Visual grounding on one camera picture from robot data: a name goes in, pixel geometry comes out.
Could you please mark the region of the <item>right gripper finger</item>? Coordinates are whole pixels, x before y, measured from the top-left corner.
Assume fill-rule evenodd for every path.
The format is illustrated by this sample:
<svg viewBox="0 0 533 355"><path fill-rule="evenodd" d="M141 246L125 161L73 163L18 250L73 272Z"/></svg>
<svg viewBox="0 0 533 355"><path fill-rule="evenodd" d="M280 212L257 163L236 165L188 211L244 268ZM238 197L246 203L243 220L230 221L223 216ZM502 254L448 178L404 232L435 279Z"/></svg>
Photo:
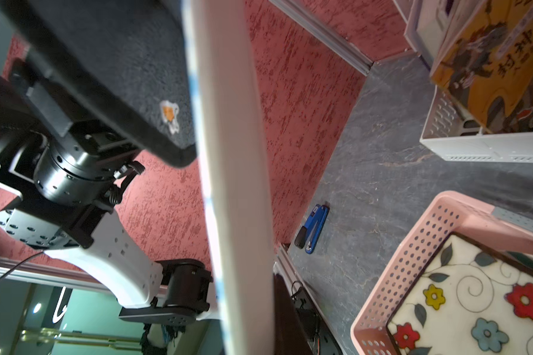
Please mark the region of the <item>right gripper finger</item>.
<svg viewBox="0 0 533 355"><path fill-rule="evenodd" d="M312 350L306 339L292 298L284 278L274 275L275 295L275 350L276 355L311 355Z"/></svg>

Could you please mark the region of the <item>square floral plate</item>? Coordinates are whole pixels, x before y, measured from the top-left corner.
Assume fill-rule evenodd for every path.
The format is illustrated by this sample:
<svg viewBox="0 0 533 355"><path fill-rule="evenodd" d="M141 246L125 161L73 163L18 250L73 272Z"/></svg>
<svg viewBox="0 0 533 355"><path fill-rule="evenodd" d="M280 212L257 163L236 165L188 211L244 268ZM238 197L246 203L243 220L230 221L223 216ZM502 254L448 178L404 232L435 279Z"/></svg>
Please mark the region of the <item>square floral plate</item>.
<svg viewBox="0 0 533 355"><path fill-rule="evenodd" d="M394 354L533 354L533 270L452 234L386 327Z"/></svg>

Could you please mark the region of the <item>colourful squiggle round plate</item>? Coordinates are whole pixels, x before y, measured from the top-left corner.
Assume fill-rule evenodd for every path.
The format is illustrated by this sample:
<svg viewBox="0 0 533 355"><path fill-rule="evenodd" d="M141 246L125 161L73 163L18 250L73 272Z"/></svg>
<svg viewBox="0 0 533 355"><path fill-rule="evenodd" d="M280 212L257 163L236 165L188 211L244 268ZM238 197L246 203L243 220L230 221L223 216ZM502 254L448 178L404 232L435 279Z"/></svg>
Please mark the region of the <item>colourful squiggle round plate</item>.
<svg viewBox="0 0 533 355"><path fill-rule="evenodd" d="M264 123L242 1L184 1L187 70L225 351L273 354L273 227Z"/></svg>

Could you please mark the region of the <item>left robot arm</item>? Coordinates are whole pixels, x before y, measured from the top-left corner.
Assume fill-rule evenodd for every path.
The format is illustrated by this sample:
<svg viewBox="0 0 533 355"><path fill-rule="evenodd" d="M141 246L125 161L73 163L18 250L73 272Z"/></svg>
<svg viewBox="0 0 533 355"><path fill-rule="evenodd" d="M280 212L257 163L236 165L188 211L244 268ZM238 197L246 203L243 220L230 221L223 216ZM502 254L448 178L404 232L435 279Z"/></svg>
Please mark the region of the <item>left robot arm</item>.
<svg viewBox="0 0 533 355"><path fill-rule="evenodd" d="M155 261L115 207L144 172L139 148L55 81L17 61L0 76L0 211L13 239L72 264L107 288L120 318L171 327L217 320L213 277L194 259Z"/></svg>

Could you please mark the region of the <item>blue stapler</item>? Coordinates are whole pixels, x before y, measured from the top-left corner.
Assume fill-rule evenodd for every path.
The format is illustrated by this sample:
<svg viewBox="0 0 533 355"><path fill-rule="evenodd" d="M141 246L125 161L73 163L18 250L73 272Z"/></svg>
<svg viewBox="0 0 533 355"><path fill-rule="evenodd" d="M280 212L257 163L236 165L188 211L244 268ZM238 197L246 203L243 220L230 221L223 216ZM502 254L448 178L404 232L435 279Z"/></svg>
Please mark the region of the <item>blue stapler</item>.
<svg viewBox="0 0 533 355"><path fill-rule="evenodd" d="M294 239L294 245L303 249L307 254L312 254L318 244L329 213L330 207L328 205L316 204L309 213L306 222L300 227Z"/></svg>

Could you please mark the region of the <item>pink plastic basket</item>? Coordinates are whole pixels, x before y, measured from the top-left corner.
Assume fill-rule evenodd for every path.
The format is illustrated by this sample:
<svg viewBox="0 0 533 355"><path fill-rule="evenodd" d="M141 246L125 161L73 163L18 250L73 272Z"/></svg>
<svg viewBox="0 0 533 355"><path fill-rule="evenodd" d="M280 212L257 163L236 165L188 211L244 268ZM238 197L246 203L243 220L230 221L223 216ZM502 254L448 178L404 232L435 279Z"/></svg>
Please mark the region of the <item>pink plastic basket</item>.
<svg viewBox="0 0 533 355"><path fill-rule="evenodd" d="M386 321L453 232L496 250L533 255L533 219L458 192L441 192L402 240L355 318L350 335L359 354L394 353Z"/></svg>

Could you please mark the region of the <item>white file organiser rack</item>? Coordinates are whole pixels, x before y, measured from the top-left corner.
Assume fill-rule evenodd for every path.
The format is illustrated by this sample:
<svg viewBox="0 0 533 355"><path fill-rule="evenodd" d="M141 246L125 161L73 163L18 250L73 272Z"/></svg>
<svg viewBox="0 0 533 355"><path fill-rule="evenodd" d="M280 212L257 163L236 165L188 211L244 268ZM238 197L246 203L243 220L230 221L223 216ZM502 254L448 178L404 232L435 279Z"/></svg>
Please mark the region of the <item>white file organiser rack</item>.
<svg viewBox="0 0 533 355"><path fill-rule="evenodd" d="M407 27L405 38L431 73L448 28L455 1L398 1ZM533 163L533 132L488 133L471 116L460 112L438 89L429 108L420 142L445 161Z"/></svg>

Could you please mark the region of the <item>yellow illustrated book in rack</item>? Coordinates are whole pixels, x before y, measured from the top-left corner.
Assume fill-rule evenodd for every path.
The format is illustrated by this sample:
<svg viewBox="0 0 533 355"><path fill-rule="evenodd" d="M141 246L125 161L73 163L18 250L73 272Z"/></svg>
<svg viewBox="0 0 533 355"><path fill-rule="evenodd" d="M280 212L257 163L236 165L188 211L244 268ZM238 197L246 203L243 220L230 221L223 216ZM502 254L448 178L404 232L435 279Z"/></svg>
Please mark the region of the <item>yellow illustrated book in rack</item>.
<svg viewBox="0 0 533 355"><path fill-rule="evenodd" d="M430 77L488 133L533 132L533 1L455 1Z"/></svg>

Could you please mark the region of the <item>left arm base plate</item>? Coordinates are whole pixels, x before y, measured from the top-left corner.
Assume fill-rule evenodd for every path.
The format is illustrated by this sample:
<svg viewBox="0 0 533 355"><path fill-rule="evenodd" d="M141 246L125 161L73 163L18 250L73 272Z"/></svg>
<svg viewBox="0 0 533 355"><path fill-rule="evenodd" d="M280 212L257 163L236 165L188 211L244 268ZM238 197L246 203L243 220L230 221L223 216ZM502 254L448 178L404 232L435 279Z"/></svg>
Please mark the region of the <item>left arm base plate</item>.
<svg viewBox="0 0 533 355"><path fill-rule="evenodd" d="M292 283L291 298L312 353L342 355L338 341L301 281Z"/></svg>

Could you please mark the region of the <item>left aluminium corner post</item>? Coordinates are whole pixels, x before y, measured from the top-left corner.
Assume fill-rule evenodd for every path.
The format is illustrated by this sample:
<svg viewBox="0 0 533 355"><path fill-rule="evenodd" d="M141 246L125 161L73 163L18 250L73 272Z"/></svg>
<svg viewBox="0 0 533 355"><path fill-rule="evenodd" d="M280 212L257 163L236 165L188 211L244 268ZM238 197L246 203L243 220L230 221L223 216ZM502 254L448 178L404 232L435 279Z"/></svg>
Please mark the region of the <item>left aluminium corner post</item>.
<svg viewBox="0 0 533 355"><path fill-rule="evenodd" d="M300 1L270 0L269 2L328 47L333 53L345 60L351 67L362 75L369 75L373 61L330 26L324 24Z"/></svg>

